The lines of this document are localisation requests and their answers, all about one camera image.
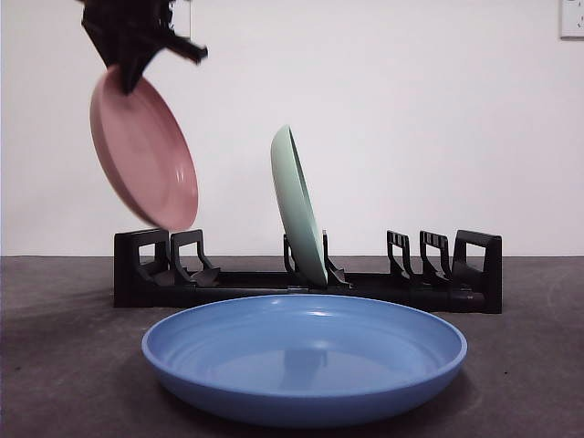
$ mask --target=dish rack divider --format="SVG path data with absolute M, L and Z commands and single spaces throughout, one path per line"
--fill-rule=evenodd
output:
M 502 239 L 459 230 L 454 242 L 452 267 L 448 238 L 420 232 L 422 272 L 412 268 L 410 239 L 387 232 L 389 272 L 350 273 L 337 268 L 329 257 L 329 238 L 323 231 L 327 287 L 317 287 L 302 276 L 284 235 L 285 271 L 224 271 L 204 253 L 203 231 L 169 235 L 162 229 L 118 233 L 114 237 L 114 306 L 190 308 L 237 297 L 317 293 L 368 297 L 403 304 L 425 311 L 502 312 Z M 189 270 L 180 248 L 196 244 L 201 269 Z M 154 245 L 154 257 L 143 262 L 140 248 Z M 466 246 L 485 249 L 483 270 L 467 263 Z M 427 246 L 440 250 L 436 267 L 427 256 Z M 393 254 L 401 249 L 401 263 Z

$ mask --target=blue plate rim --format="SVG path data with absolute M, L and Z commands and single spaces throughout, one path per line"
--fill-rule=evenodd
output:
M 173 370 L 171 367 L 168 367 L 167 365 L 165 365 L 163 362 L 161 362 L 160 360 L 158 360 L 154 356 L 154 354 L 150 351 L 150 348 L 148 347 L 148 338 L 150 337 L 150 335 L 152 334 L 152 332 L 156 328 L 158 328 L 161 324 L 163 324 L 168 319 L 179 318 L 180 315 L 183 313 L 194 312 L 199 308 L 206 308 L 208 306 L 219 306 L 219 305 L 224 305 L 225 303 L 231 304 L 232 302 L 245 300 L 245 299 L 282 298 L 282 297 L 334 297 L 334 298 L 373 301 L 373 302 L 380 303 L 380 304 L 386 305 L 386 306 L 395 306 L 398 308 L 402 308 L 406 311 L 411 311 L 413 313 L 422 314 L 425 317 L 434 318 L 438 322 L 444 324 L 446 327 L 448 327 L 450 330 L 452 330 L 454 332 L 454 334 L 458 337 L 458 339 L 461 342 L 461 348 L 454 359 L 452 359 L 451 361 L 449 361 L 448 363 L 446 363 L 445 365 L 440 367 L 438 370 L 435 370 L 432 373 L 425 374 L 420 379 L 409 379 L 408 381 L 405 381 L 404 383 L 399 384 L 399 385 L 390 385 L 390 386 L 386 386 L 386 387 L 380 386 L 380 387 L 375 387 L 374 389 L 364 388 L 362 390 L 353 390 L 353 391 L 334 390 L 334 391 L 325 391 L 325 392 L 320 392 L 320 393 L 310 393 L 310 392 L 298 392 L 298 391 L 291 391 L 291 392 L 250 391 L 250 390 L 245 390 L 242 388 L 228 386 L 228 385 L 209 383 L 208 381 L 198 381 L 196 379 L 193 379 L 192 377 L 185 376 L 184 374 L 181 374 L 180 372 L 177 372 L 176 370 Z M 194 385 L 198 385 L 198 386 L 202 386 L 205 388 L 210 388 L 210 389 L 214 389 L 214 390 L 218 390 L 218 391 L 227 391 L 227 392 L 231 392 L 231 393 L 245 394 L 245 395 L 250 395 L 250 396 L 275 397 L 275 398 L 282 397 L 282 398 L 287 398 L 287 399 L 289 399 L 289 398 L 295 398 L 295 399 L 310 398 L 310 399 L 312 399 L 312 398 L 338 398 L 338 397 L 355 397 L 355 396 L 362 396 L 362 395 L 372 395 L 372 394 L 384 393 L 384 392 L 390 392 L 390 391 L 399 391 L 399 390 L 403 390 L 406 388 L 410 388 L 412 386 L 424 384 L 427 381 L 432 381 L 433 379 L 436 379 L 437 377 L 445 375 L 445 374 L 449 373 L 450 371 L 459 367 L 462 364 L 462 362 L 464 361 L 464 358 L 466 357 L 466 352 L 468 350 L 468 344 L 466 342 L 466 338 L 464 337 L 464 334 L 462 333 L 462 331 L 460 331 L 458 328 L 456 328 L 453 324 L 446 321 L 445 319 L 442 319 L 440 317 L 433 315 L 432 313 L 424 312 L 424 311 L 419 310 L 417 308 L 410 308 L 410 307 L 404 306 L 402 304 L 391 303 L 388 301 L 381 301 L 379 299 L 372 299 L 372 298 L 365 298 L 365 297 L 347 297 L 347 296 L 333 295 L 333 294 L 288 294 L 288 295 L 262 295 L 262 296 L 254 296 L 254 297 L 232 298 L 232 299 L 226 299 L 224 301 L 215 301 L 213 303 L 203 304 L 203 305 L 197 306 L 195 308 L 187 308 L 185 310 L 181 310 L 180 312 L 174 313 L 172 315 L 169 315 L 166 318 L 161 319 L 160 321 L 155 323 L 152 327 L 150 327 L 146 331 L 144 336 L 142 337 L 141 349 L 142 349 L 142 353 L 144 354 L 144 356 L 146 357 L 148 362 L 151 365 L 153 365 L 154 368 L 161 370 L 167 374 L 170 374 L 174 378 L 189 382 L 189 383 L 194 384 Z

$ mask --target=mint green plate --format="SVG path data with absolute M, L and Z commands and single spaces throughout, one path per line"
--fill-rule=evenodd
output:
M 296 144 L 288 125 L 280 128 L 272 140 L 271 156 L 277 205 L 294 260 L 308 280 L 326 287 L 327 269 L 322 236 L 314 218 Z

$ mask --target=plastic plate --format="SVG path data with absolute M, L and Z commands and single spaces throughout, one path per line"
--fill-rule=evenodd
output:
M 225 418 L 308 428 L 371 422 L 430 400 L 466 354 L 434 315 L 357 297 L 238 298 L 155 324 L 142 351 L 164 387 Z
M 89 119 L 99 162 L 121 200 L 150 224 L 191 226 L 199 202 L 193 159 L 156 89 L 141 78 L 124 95 L 120 68 L 111 66 L 93 91 Z
M 314 284 L 327 285 L 322 236 L 312 211 L 296 144 L 288 125 L 274 136 L 272 175 L 277 205 L 298 269 Z

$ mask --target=dark gray floor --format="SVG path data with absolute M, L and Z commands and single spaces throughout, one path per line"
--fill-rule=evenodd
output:
M 349 271 L 387 266 L 383 257 L 336 260 Z M 506 258 L 503 315 L 440 314 L 469 344 L 442 394 L 387 421 L 309 433 L 228 422 L 167 393 L 140 342 L 176 309 L 113 308 L 111 275 L 110 258 L 2 259 L 2 436 L 584 436 L 584 257 Z

